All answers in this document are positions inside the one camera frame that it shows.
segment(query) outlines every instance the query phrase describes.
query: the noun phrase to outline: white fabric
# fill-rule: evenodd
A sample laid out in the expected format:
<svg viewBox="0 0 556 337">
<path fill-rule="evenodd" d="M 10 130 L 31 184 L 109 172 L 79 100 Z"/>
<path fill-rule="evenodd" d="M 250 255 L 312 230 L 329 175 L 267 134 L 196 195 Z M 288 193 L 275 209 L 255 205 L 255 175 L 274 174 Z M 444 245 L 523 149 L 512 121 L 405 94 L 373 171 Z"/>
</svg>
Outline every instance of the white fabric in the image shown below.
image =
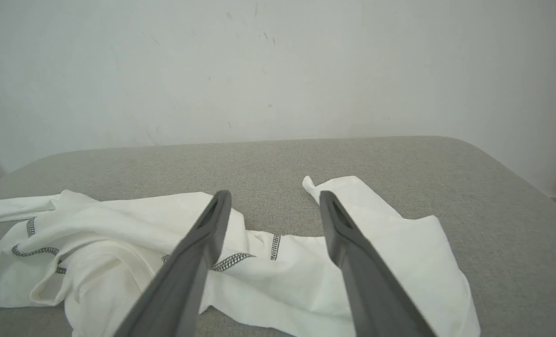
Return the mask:
<svg viewBox="0 0 556 337">
<path fill-rule="evenodd" d="M 305 177 L 303 187 L 316 201 L 321 190 L 338 196 L 437 335 L 479 335 L 469 285 L 436 217 L 403 219 L 354 176 L 319 186 Z M 211 198 L 195 192 L 100 202 L 65 190 L 0 200 L 0 221 L 37 214 L 0 240 L 0 307 L 64 300 L 73 336 L 112 335 Z M 199 311 L 210 305 L 243 324 L 296 336 L 355 334 L 324 238 L 248 231 L 234 209 Z"/>
</svg>

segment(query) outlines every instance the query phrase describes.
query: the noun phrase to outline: gray table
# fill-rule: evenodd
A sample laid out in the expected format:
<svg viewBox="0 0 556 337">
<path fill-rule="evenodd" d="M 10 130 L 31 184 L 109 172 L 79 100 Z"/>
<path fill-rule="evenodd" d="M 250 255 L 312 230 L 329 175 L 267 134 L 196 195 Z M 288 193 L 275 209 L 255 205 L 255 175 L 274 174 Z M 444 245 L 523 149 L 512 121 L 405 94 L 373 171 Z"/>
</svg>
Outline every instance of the gray table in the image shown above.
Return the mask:
<svg viewBox="0 0 556 337">
<path fill-rule="evenodd" d="M 443 137 L 267 141 L 78 151 L 0 179 L 0 198 L 98 200 L 228 189 L 251 230 L 322 235 L 302 189 L 356 175 L 405 218 L 437 215 L 473 293 L 483 336 L 556 336 L 556 204 L 473 145 Z M 0 224 L 0 237 L 13 224 Z M 63 308 L 0 309 L 0 336 L 69 336 Z M 199 335 L 281 335 L 210 309 Z"/>
</svg>

